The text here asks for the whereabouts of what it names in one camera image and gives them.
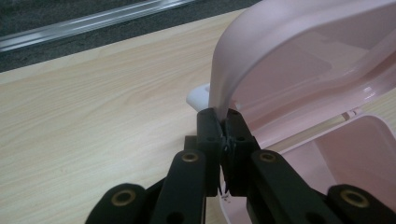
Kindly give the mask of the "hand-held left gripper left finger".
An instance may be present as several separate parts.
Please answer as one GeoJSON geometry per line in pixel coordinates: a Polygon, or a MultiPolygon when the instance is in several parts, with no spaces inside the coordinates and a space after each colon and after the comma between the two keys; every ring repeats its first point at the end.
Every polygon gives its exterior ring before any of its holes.
{"type": "Polygon", "coordinates": [[[208,197],[218,194],[222,143],[222,129],[214,109],[200,111],[197,115],[197,146],[205,154],[205,186],[208,197]]]}

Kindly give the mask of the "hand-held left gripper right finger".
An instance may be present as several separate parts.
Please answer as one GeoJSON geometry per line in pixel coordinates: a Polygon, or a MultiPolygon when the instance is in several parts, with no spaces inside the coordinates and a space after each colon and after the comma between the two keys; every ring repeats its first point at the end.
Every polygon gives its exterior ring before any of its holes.
{"type": "Polygon", "coordinates": [[[222,168],[225,191],[234,197],[246,197],[249,185],[248,164],[250,155],[260,147],[250,132],[243,116],[230,109],[222,122],[225,145],[220,165],[222,168]]]}

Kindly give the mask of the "pink plastic box with lid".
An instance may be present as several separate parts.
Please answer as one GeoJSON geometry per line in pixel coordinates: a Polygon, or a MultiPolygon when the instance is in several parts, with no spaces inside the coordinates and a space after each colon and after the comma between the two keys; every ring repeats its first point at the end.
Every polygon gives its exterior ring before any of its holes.
{"type": "Polygon", "coordinates": [[[396,224],[396,135],[363,107],[396,90],[396,0],[261,0],[216,46],[209,104],[259,148],[230,224],[396,224]]]}

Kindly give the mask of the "white plastic latch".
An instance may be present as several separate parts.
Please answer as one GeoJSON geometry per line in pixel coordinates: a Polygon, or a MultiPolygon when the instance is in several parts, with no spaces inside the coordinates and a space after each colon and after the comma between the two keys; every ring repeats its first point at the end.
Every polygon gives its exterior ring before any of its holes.
{"type": "Polygon", "coordinates": [[[210,84],[204,84],[191,90],[187,95],[186,102],[197,112],[208,108],[210,84]]]}

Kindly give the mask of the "silver metal rail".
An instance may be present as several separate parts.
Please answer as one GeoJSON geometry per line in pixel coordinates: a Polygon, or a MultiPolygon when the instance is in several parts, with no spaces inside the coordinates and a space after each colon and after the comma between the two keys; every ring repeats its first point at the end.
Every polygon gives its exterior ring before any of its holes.
{"type": "Polygon", "coordinates": [[[197,0],[144,0],[128,6],[94,13],[88,16],[38,27],[20,33],[0,37],[0,52],[21,49],[35,44],[80,35],[121,22],[146,17],[176,7],[186,6],[197,0]]]}

